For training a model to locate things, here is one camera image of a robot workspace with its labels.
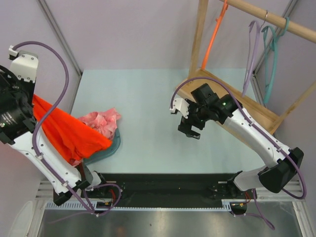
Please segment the orange shorts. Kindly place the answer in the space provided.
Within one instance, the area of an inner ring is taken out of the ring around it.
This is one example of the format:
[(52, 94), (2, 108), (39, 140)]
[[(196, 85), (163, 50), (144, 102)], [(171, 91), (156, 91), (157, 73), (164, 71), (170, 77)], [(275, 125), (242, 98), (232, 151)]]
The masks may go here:
[(53, 147), (72, 166), (112, 145), (110, 139), (59, 108), (52, 111), (41, 127)]

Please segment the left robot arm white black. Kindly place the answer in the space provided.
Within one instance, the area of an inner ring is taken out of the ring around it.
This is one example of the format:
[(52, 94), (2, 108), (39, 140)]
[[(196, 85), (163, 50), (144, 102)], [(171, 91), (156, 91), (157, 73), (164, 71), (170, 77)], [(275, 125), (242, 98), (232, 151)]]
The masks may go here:
[(28, 158), (52, 184), (53, 201), (66, 203), (78, 190), (102, 198), (109, 185), (84, 163), (68, 164), (49, 142), (33, 114), (32, 98), (39, 60), (35, 54), (9, 49), (9, 69), (0, 68), (0, 141)]

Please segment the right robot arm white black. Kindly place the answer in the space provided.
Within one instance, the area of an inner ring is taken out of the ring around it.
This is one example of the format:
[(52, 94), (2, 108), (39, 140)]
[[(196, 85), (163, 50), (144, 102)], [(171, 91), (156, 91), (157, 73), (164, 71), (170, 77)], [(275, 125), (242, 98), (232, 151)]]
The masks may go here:
[(207, 121), (217, 121), (239, 135), (265, 164), (251, 171), (237, 172), (228, 181), (231, 197), (239, 198), (245, 191), (261, 187), (279, 193), (298, 174), (303, 151), (278, 142), (231, 93), (219, 97), (204, 83), (191, 95), (193, 101), (173, 96), (170, 103), (170, 110), (174, 114), (182, 114), (178, 125), (180, 132), (189, 138), (199, 139), (200, 134), (193, 131), (192, 127), (203, 130)]

